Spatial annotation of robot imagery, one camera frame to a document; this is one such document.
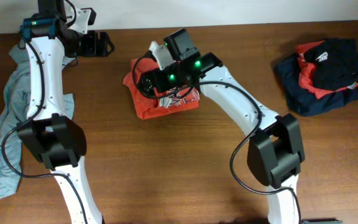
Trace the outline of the orange printed t-shirt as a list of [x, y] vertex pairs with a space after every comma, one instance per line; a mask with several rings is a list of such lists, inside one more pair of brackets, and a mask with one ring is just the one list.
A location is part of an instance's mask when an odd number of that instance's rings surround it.
[[186, 110], [192, 110], [199, 106], [200, 94], [197, 89], [192, 89], [184, 98], [179, 98], [186, 93], [182, 90], [175, 96], [170, 96], [153, 100], [144, 97], [139, 93], [132, 79], [132, 71], [137, 59], [131, 60], [131, 70], [124, 77], [123, 84], [128, 87], [135, 107], [135, 112], [140, 119], [150, 119], [177, 113]]

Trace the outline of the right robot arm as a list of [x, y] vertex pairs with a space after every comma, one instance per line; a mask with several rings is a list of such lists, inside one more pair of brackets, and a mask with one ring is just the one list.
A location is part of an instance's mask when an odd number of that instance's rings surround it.
[[[259, 102], [215, 54], [201, 54], [186, 29], [166, 36], [163, 44], [151, 42], [142, 58], [153, 60], [157, 68], [132, 76], [137, 91], [148, 99], [166, 100], [197, 90], [215, 102], [245, 135], [229, 159], [234, 180], [267, 197], [269, 223], [302, 223], [296, 186], [305, 153], [298, 120]], [[235, 172], [234, 161], [243, 146], [248, 147], [248, 168], [263, 190], [246, 185]]]

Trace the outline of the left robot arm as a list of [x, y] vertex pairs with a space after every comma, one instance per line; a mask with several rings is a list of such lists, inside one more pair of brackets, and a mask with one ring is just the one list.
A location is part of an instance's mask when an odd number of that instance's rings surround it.
[[106, 32], [89, 30], [96, 12], [70, 1], [38, 0], [20, 35], [30, 63], [30, 104], [25, 121], [13, 129], [60, 186], [72, 223], [104, 223], [86, 177], [85, 132], [63, 105], [65, 59], [107, 57], [114, 45]]

